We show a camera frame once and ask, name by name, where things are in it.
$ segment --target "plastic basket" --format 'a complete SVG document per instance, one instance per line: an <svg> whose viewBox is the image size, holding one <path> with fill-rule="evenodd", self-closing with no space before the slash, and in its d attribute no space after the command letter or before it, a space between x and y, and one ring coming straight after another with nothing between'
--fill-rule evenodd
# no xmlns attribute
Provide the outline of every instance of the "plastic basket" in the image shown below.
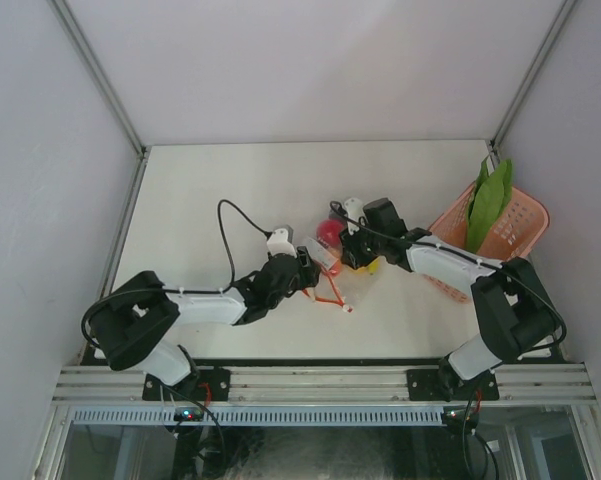
<svg viewBox="0 0 601 480"><path fill-rule="evenodd" d="M466 211L473 185L469 185L451 205L451 208L429 227L431 233L454 247L465 247ZM509 205L489 230L477 254L503 261L513 257L526 257L548 226L549 213L544 205L514 187ZM446 283L425 276L457 302L469 303L471 301L464 293Z"/></svg>

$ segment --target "basket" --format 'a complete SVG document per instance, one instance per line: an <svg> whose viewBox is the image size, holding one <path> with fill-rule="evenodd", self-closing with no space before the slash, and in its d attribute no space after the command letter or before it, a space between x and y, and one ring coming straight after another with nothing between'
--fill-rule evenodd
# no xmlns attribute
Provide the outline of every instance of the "basket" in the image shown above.
<svg viewBox="0 0 601 480"><path fill-rule="evenodd" d="M438 218L429 230L442 241L464 248L467 237L467 204L473 185ZM507 261L513 257L526 257L549 226L549 213L540 202L513 187L511 201L495 222L477 255ZM425 275L446 295L460 303L471 299L444 282Z"/></svg>

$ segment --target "perforated basket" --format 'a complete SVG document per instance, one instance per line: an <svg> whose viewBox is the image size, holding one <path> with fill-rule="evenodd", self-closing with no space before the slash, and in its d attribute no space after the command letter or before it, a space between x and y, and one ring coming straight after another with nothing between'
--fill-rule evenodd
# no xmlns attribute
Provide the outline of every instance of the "perforated basket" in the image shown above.
<svg viewBox="0 0 601 480"><path fill-rule="evenodd" d="M464 248L467 238L467 204L473 184L438 218L429 230L444 242ZM526 257L549 226L549 213L540 202L513 188L511 201L491 227L477 254L498 260ZM427 276L446 295L460 303L471 300L446 283Z"/></svg>

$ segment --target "white wall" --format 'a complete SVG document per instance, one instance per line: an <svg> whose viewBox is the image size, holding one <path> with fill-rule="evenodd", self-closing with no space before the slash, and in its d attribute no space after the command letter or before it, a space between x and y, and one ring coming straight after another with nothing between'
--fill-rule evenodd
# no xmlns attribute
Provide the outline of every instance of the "white wall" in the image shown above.
<svg viewBox="0 0 601 480"><path fill-rule="evenodd" d="M133 170L47 3L0 1L0 479L25 478Z"/></svg>
<svg viewBox="0 0 601 480"><path fill-rule="evenodd" d="M601 402L601 0L581 2L504 152L551 213L534 259Z"/></svg>
<svg viewBox="0 0 601 480"><path fill-rule="evenodd" d="M68 0L148 145L491 138L562 0Z"/></svg>

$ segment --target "leafy vegetable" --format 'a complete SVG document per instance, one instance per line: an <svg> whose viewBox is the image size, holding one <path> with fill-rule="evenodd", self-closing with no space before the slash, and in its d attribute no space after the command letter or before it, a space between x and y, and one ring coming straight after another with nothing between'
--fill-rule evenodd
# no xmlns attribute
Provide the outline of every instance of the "leafy vegetable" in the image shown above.
<svg viewBox="0 0 601 480"><path fill-rule="evenodd" d="M511 201L513 164L507 159L488 175L487 159L482 161L480 174L467 205L467 242L465 249L477 252L493 224Z"/></svg>

